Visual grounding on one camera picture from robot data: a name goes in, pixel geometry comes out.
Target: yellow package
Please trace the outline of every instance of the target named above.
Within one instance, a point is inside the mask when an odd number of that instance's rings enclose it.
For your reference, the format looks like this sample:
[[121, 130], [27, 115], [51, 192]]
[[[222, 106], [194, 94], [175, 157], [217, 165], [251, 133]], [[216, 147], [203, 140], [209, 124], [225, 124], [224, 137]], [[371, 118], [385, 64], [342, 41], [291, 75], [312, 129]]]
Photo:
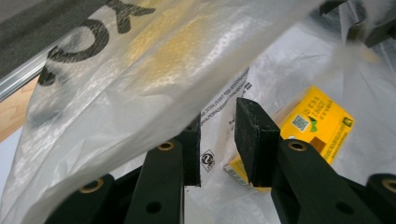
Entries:
[[[311, 144], [327, 163], [332, 163], [354, 124], [354, 119], [344, 108], [315, 86], [276, 112], [273, 119], [280, 127], [282, 138], [300, 139]], [[248, 184], [239, 155], [224, 170], [250, 191], [270, 189], [253, 188]]]

